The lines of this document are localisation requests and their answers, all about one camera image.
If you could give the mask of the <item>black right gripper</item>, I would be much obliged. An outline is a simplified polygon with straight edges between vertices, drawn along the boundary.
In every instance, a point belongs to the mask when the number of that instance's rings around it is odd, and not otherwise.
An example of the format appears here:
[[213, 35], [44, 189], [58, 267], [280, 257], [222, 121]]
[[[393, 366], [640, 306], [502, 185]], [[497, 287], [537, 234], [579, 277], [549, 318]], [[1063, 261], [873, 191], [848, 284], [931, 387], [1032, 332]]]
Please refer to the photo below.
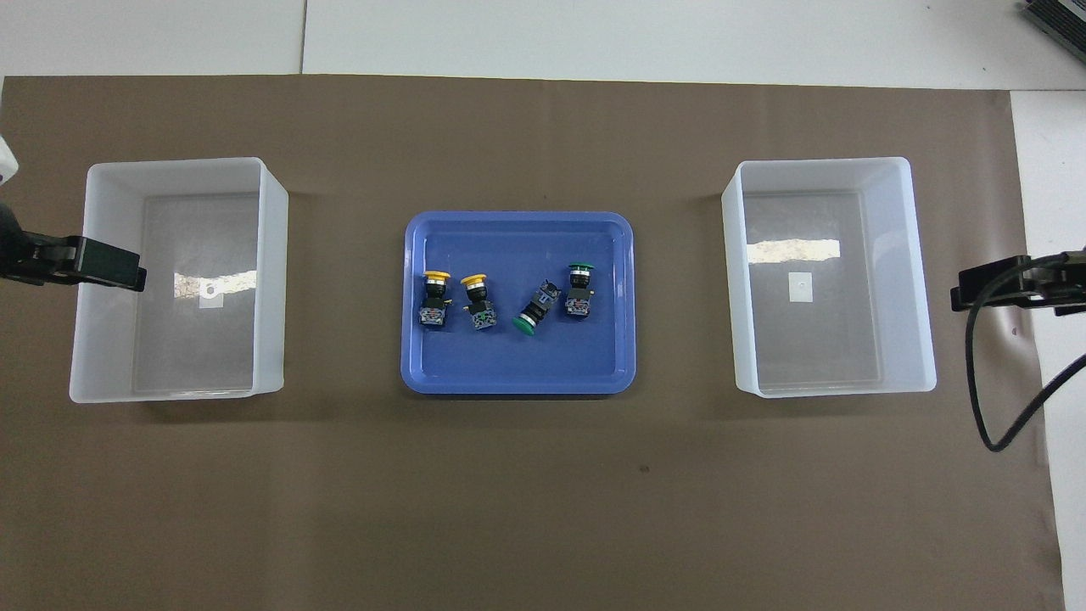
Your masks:
[[1031, 263], [1027, 272], [1019, 271], [1002, 285], [990, 291], [982, 308], [1019, 306], [1024, 308], [1052, 308], [1056, 317], [1074, 316], [1085, 311], [1085, 251], [1063, 251], [1032, 259], [1030, 255], [1013, 255], [981, 266], [967, 268], [958, 273], [958, 285], [950, 290], [950, 308], [969, 311], [978, 302], [985, 287], [1001, 273], [1016, 266]]

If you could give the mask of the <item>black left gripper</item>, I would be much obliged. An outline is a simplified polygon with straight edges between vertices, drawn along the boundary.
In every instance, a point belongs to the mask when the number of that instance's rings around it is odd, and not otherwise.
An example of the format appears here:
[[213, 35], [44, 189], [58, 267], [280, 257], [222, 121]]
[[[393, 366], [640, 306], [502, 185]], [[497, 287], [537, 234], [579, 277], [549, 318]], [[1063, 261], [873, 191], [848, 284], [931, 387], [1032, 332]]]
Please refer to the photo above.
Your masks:
[[15, 213], [1, 205], [1, 276], [9, 281], [45, 285], [97, 283], [142, 293], [147, 271], [136, 252], [81, 237], [76, 278], [64, 273], [62, 264], [74, 254], [65, 238], [23, 231]]

